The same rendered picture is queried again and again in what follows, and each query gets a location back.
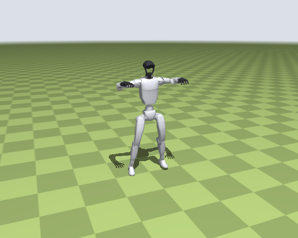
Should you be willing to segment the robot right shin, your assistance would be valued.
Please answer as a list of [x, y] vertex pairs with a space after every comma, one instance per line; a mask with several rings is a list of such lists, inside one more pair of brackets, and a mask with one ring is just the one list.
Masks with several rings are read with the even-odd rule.
[[134, 147], [134, 141], [133, 141], [132, 142], [132, 147], [131, 147], [130, 167], [131, 167], [131, 165], [133, 167], [134, 161], [135, 161], [135, 159], [137, 157], [137, 153], [138, 153], [138, 147], [137, 146]]

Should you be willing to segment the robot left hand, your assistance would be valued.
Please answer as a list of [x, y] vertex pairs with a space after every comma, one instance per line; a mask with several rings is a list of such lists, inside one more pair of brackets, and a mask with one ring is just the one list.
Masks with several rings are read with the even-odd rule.
[[[187, 79], [185, 79], [185, 78], [183, 78], [183, 77], [181, 77], [181, 78], [179, 78], [178, 79], [178, 83], [179, 82], [181, 82], [181, 85], [182, 85], [182, 82], [183, 82], [183, 84], [185, 85], [185, 84], [188, 84], [188, 80]], [[184, 83], [185, 82], [185, 83]], [[187, 83], [186, 83], [187, 82]]]

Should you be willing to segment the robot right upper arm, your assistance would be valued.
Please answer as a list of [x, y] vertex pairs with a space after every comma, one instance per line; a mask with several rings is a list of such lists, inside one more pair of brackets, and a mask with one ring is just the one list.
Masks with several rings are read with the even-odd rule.
[[[134, 80], [130, 81], [130, 83], [134, 84], [135, 88], [139, 88], [140, 85], [141, 85], [141, 80], [140, 79], [134, 79]], [[131, 85], [131, 87], [132, 87], [132, 85]], [[127, 87], [123, 87], [123, 88], [128, 88], [128, 85], [127, 85]], [[117, 90], [120, 91], [120, 90], [123, 90], [123, 88], [121, 88], [121, 89], [117, 88]], [[129, 85], [129, 88], [130, 88], [130, 85]]]

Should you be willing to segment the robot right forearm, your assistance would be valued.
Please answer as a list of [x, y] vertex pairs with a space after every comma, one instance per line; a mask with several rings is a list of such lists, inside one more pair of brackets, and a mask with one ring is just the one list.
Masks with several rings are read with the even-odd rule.
[[[121, 81], [121, 82], [122, 82], [122, 81]], [[125, 87], [125, 86], [121, 86], [121, 85], [120, 85], [121, 82], [119, 82], [119, 83], [116, 84], [118, 89], [121, 89], [121, 88]]]

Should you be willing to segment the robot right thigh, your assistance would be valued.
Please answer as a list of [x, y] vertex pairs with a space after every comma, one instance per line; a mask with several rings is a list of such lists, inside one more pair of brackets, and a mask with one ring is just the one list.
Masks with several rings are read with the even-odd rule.
[[134, 138], [134, 147], [140, 147], [141, 137], [144, 131], [145, 126], [145, 115], [142, 114], [136, 117], [136, 127], [135, 127], [135, 138]]

